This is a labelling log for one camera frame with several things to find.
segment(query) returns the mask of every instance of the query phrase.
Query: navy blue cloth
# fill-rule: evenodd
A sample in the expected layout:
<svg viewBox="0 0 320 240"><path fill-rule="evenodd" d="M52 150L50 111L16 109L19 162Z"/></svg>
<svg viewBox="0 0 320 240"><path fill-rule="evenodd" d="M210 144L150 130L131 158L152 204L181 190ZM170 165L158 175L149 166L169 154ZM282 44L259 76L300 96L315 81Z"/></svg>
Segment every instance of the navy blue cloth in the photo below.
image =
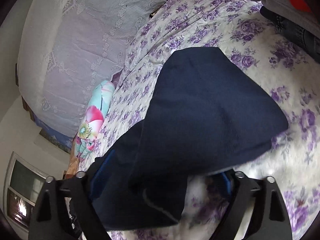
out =
<svg viewBox="0 0 320 240"><path fill-rule="evenodd" d="M100 167L91 179L92 205L106 230L175 224L189 175L253 160L287 128L273 99L219 48L176 51L145 119L93 164Z"/></svg>

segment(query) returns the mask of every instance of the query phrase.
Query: metal screw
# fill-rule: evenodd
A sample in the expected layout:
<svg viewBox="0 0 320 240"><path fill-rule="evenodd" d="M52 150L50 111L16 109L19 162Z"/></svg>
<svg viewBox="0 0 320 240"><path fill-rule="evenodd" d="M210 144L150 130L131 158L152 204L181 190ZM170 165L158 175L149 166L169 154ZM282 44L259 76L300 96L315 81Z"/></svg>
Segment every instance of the metal screw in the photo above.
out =
<svg viewBox="0 0 320 240"><path fill-rule="evenodd" d="M242 171L236 171L235 175L240 179L244 178L244 173Z"/></svg>
<svg viewBox="0 0 320 240"><path fill-rule="evenodd" d="M45 179L45 182L50 183L54 181L54 177L53 176L49 176Z"/></svg>
<svg viewBox="0 0 320 240"><path fill-rule="evenodd" d="M270 183L274 183L276 181L276 179L272 176L268 176L267 181L269 181Z"/></svg>
<svg viewBox="0 0 320 240"><path fill-rule="evenodd" d="M79 178L79 179L83 178L84 176L85 176L85 172L84 171L79 171L76 174L76 177Z"/></svg>

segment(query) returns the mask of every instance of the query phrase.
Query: bedsheet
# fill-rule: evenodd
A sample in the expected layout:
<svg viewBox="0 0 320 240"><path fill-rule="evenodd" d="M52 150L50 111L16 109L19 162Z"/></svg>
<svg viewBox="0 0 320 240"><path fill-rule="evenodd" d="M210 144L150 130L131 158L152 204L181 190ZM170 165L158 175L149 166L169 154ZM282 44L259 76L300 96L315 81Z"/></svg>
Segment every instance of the bedsheet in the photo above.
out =
<svg viewBox="0 0 320 240"><path fill-rule="evenodd" d="M260 7L249 0L169 0L163 5L133 39L94 152L79 170L86 170L145 117L158 74L175 50L218 46L287 116L289 129L272 139L272 149L235 169L251 178L276 178L293 239L300 239L320 209L320 65L277 34ZM208 240L227 205L212 181L191 177L178 225L110 235L116 240ZM236 239L243 238L245 225Z"/></svg>

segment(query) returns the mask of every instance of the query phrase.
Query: black plastic mount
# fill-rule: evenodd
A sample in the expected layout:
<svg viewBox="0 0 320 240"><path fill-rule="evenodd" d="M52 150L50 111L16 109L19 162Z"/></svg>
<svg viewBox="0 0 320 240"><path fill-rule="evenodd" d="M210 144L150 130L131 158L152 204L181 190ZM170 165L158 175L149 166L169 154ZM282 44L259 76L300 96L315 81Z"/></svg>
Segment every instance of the black plastic mount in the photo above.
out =
<svg viewBox="0 0 320 240"><path fill-rule="evenodd" d="M249 179L243 172L233 170L226 174L233 183L232 198L210 240L235 238L252 197L255 197L255 205L244 239L292 240L289 216L274 178ZM87 240L111 239L85 193L86 183L87 176L83 171L66 180L48 177L32 212L29 240L77 239L65 197L73 199L77 221Z"/></svg>

